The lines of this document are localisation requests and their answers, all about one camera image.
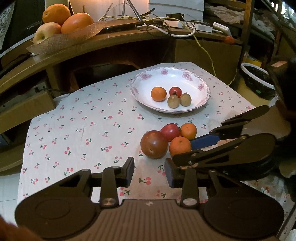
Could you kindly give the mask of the white lace cloth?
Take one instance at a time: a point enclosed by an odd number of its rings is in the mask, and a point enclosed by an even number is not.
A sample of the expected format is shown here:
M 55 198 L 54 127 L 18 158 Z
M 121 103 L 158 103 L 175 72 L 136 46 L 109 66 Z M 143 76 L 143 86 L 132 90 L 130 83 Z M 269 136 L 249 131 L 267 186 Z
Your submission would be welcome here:
M 1 49 L 4 44 L 4 39 L 11 23 L 12 15 L 14 12 L 15 1 L 12 1 L 5 9 L 1 12 Z

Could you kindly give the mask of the large orange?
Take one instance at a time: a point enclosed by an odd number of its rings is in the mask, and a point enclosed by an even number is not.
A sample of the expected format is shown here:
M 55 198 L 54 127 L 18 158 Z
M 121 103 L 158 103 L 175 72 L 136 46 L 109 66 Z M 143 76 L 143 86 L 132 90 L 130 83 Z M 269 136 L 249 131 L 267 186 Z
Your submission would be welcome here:
M 64 4 L 53 4 L 45 9 L 42 15 L 44 23 L 58 23 L 62 26 L 65 21 L 71 16 L 70 10 Z
M 81 30 L 94 23 L 88 13 L 77 13 L 69 17 L 62 25 L 61 33 L 67 34 Z

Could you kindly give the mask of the large dark red tomato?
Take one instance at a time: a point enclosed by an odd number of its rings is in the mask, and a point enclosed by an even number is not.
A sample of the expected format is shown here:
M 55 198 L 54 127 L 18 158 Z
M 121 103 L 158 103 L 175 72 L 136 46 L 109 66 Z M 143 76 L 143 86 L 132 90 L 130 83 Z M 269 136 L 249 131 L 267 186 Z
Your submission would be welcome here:
M 149 158 L 159 159 L 167 153 L 168 140 L 160 131 L 148 131 L 142 136 L 140 148 Z

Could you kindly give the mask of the brown kiwi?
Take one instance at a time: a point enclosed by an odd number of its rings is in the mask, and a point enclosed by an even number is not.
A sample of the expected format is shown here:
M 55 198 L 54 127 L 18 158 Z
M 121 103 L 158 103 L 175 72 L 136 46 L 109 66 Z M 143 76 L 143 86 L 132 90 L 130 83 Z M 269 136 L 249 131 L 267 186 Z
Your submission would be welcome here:
M 168 98 L 167 103 L 169 108 L 178 108 L 180 105 L 180 99 L 177 95 L 173 94 Z
M 192 102 L 191 96 L 188 93 L 181 94 L 179 100 L 182 106 L 190 106 Z

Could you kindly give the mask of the small orange object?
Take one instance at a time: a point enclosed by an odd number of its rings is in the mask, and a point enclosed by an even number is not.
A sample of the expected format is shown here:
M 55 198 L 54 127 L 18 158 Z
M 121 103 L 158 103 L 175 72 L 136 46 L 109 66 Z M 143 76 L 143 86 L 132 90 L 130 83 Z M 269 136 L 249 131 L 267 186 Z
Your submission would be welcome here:
M 226 43 L 226 44 L 234 44 L 235 43 L 235 39 L 233 38 L 233 37 L 231 37 L 231 36 L 227 36 L 225 39 L 224 39 L 224 41 L 223 41 L 224 43 Z

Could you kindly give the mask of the glass fruit tray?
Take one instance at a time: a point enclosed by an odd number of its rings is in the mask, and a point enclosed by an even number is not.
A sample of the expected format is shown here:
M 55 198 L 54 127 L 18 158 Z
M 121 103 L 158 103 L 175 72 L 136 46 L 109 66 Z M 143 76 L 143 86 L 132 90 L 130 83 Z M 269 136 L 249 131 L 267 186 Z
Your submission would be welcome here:
M 40 44 L 30 45 L 27 50 L 37 55 L 53 54 L 94 37 L 104 28 L 105 24 L 106 22 L 96 22 L 72 33 L 55 34 Z

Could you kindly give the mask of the red tomato back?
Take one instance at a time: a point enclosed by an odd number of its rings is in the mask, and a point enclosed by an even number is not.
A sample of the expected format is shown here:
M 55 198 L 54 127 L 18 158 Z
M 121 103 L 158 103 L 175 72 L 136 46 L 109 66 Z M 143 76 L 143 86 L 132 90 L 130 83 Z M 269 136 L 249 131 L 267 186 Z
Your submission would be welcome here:
M 160 132 L 165 136 L 168 142 L 171 142 L 174 138 L 180 136 L 181 128 L 179 128 L 175 123 L 169 123 L 162 127 Z

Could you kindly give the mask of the orange tangerine front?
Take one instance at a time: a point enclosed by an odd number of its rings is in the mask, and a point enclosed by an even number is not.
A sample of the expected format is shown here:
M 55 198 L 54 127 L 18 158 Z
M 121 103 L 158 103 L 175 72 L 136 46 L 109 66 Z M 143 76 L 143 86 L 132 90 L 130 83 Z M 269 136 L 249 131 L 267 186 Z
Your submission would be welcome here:
M 164 101 L 166 99 L 166 96 L 167 96 L 167 92 L 162 87 L 157 86 L 151 90 L 151 98 L 154 101 L 157 101 L 157 102 Z

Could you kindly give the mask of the yellow trash bin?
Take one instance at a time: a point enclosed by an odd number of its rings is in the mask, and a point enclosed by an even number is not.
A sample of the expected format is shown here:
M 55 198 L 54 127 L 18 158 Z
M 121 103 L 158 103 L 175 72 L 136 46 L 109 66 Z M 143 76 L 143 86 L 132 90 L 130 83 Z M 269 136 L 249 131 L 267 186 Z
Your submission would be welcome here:
M 275 102 L 275 87 L 269 73 L 254 64 L 241 63 L 229 86 L 254 106 L 271 106 Z

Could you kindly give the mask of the large orange front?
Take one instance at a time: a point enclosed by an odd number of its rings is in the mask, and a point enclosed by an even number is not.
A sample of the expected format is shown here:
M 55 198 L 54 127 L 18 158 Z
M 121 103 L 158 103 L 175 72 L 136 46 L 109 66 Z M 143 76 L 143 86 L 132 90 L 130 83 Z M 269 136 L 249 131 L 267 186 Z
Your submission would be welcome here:
M 62 25 L 61 33 L 67 34 L 81 30 L 94 23 L 88 13 L 77 13 L 69 17 Z

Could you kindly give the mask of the white power strip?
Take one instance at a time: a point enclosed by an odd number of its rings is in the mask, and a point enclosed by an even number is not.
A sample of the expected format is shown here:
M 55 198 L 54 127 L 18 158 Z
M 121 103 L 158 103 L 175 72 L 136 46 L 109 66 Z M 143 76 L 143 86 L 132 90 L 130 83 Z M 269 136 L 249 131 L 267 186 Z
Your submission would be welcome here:
M 180 21 L 175 21 L 175 20 L 164 20 L 165 23 L 167 23 L 171 28 L 179 28 L 179 29 L 185 29 L 185 26 L 188 26 L 190 29 L 195 28 L 197 31 L 201 32 L 207 32 L 207 33 L 212 33 L 213 32 L 213 27 L 204 25 L 204 24 L 199 24 L 195 22 L 180 22 Z

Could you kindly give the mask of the white adapter box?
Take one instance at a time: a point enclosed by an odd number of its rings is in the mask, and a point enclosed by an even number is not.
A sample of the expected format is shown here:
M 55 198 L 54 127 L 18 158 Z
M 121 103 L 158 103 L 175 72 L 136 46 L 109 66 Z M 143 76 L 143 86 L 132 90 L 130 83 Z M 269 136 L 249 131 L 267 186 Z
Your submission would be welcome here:
M 225 25 L 219 24 L 217 22 L 213 23 L 213 29 L 221 31 L 224 35 L 232 37 L 231 31 Z

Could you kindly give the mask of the small red tomato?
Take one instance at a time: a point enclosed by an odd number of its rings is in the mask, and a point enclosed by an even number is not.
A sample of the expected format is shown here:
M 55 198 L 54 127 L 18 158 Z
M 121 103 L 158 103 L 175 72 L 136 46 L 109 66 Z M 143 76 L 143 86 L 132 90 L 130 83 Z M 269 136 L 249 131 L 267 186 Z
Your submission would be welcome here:
M 169 94 L 180 97 L 182 95 L 182 90 L 179 87 L 174 86 L 170 88 Z

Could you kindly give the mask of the orange tangerine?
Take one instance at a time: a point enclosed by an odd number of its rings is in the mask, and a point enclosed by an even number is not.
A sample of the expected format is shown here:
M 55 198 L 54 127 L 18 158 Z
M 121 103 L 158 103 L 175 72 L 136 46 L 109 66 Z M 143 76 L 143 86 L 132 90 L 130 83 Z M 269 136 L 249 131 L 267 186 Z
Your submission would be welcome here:
M 186 137 L 175 137 L 169 145 L 170 155 L 173 157 L 177 154 L 183 154 L 191 151 L 191 143 Z
M 167 92 L 162 87 L 157 86 L 151 90 L 151 98 L 154 101 L 157 101 L 157 102 L 164 101 L 166 99 L 166 96 L 167 96 Z
M 193 123 L 185 123 L 181 126 L 181 136 L 193 140 L 197 135 L 197 128 Z

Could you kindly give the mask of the pale apple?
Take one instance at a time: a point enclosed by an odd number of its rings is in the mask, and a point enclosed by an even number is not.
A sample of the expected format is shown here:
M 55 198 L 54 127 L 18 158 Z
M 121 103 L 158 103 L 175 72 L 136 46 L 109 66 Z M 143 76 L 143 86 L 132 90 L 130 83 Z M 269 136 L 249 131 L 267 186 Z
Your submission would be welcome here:
M 62 26 L 59 25 L 58 23 L 54 23 L 54 22 L 44 23 L 35 32 L 35 35 L 33 37 L 33 43 L 37 45 L 43 42 L 44 40 L 48 39 L 52 35 L 61 33 L 61 28 Z

